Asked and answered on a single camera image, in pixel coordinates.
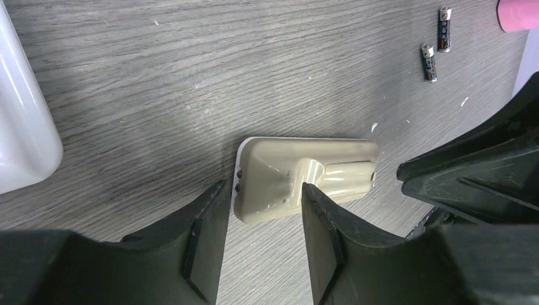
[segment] white paint speck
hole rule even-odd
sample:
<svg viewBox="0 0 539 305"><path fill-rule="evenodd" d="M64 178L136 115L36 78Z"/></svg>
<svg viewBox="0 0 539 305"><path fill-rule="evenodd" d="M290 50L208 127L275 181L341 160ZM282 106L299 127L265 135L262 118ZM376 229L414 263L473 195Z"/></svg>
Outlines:
<svg viewBox="0 0 539 305"><path fill-rule="evenodd" d="M464 106L464 103L468 100L468 98L470 98L470 97L467 97L462 101L462 103L460 104L460 107Z"/></svg>

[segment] black battery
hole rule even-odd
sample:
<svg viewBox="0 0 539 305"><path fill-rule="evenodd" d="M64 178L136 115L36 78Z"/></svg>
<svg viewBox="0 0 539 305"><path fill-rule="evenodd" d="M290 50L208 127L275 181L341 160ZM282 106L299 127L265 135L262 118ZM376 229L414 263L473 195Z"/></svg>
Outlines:
<svg viewBox="0 0 539 305"><path fill-rule="evenodd" d="M423 70L425 79L429 83L434 83L438 80L436 74L436 63L434 61L434 47L432 44L425 44L421 47L421 57L423 59Z"/></svg>
<svg viewBox="0 0 539 305"><path fill-rule="evenodd" d="M439 11L438 21L438 51L447 53L451 48L451 8L445 7Z"/></svg>

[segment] beige plastic bracket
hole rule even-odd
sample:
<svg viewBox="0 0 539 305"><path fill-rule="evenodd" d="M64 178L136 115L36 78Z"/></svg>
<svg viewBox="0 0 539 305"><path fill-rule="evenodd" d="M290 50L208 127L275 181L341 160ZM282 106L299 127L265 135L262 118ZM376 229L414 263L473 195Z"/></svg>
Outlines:
<svg viewBox="0 0 539 305"><path fill-rule="evenodd" d="M371 190L377 160L368 140L248 138L236 156L232 209L246 224L297 214L303 182L336 203L357 200Z"/></svg>

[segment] gray wood grain surface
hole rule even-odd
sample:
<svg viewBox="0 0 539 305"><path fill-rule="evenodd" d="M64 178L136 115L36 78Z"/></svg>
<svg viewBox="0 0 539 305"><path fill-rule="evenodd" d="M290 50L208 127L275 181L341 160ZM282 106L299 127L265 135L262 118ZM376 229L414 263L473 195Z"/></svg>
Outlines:
<svg viewBox="0 0 539 305"><path fill-rule="evenodd" d="M398 164L508 102L526 40L501 31L494 0L4 2L65 153L0 196L0 228L109 241L230 177L252 135L375 141L375 189L345 207L405 235L430 207L400 193ZM419 47L442 5L453 45L428 84ZM312 304L300 215L231 218L218 304Z"/></svg>

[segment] pink cup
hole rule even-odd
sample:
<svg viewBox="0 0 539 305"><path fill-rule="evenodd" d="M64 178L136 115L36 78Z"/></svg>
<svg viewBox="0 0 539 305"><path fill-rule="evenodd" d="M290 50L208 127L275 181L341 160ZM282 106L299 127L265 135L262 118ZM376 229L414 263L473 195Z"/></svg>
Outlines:
<svg viewBox="0 0 539 305"><path fill-rule="evenodd" d="M539 27L539 0L500 0L498 18L505 32Z"/></svg>

